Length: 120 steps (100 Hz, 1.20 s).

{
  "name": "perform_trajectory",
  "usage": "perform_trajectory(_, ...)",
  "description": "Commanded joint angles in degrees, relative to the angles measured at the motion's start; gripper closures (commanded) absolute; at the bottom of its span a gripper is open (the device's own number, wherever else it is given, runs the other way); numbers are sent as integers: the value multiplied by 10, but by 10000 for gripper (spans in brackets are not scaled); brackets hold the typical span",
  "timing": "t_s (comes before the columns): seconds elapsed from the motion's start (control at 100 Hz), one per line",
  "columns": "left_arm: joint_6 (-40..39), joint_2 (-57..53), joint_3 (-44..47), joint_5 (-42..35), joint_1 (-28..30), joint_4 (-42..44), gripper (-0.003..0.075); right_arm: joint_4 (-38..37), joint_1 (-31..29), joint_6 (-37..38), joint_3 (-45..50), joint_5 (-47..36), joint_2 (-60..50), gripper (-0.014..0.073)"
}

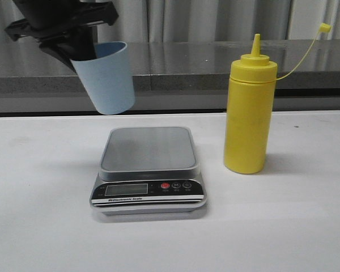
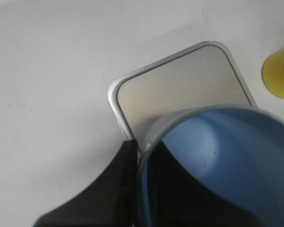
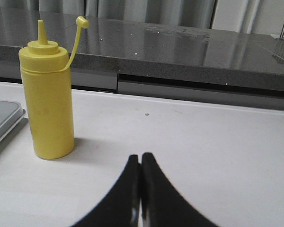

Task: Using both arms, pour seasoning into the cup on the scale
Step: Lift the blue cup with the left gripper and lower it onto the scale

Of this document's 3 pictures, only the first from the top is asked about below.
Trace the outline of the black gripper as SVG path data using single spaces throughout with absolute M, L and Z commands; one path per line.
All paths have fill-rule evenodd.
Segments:
M 96 57 L 92 30 L 87 26 L 113 25 L 118 12 L 113 2 L 14 1 L 24 16 L 10 23 L 5 32 L 12 41 L 31 36 L 39 39 L 39 48 L 66 66 L 72 61 Z

